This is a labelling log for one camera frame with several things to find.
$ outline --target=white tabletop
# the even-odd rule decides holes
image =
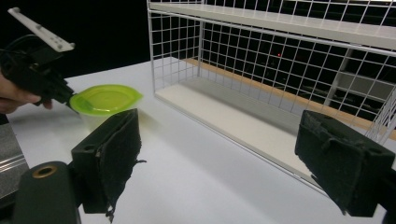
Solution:
[[[343,216],[329,198],[153,96],[150,63],[68,79],[75,91],[123,84],[145,96],[138,105],[140,160],[120,196],[113,223],[381,223]],[[64,105],[25,105],[8,116],[30,167],[71,161],[89,131]],[[85,215],[83,224],[108,223]]]

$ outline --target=gray metal surface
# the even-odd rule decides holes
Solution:
[[[28,169],[11,125],[0,125],[0,204],[18,189],[20,177]]]

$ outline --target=hand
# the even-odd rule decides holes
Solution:
[[[18,88],[0,72],[0,114],[10,114],[21,105],[37,103],[40,100],[40,96]],[[52,109],[52,101],[44,102],[43,106]]]

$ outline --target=yellow-green plastic bowl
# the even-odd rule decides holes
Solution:
[[[133,108],[142,97],[140,92],[128,86],[99,85],[74,95],[70,106],[93,131],[110,116]]]

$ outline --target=white wire shelf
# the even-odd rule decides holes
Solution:
[[[151,10],[310,35],[356,45],[396,50],[396,27],[331,21],[287,14],[201,4],[150,3]]]

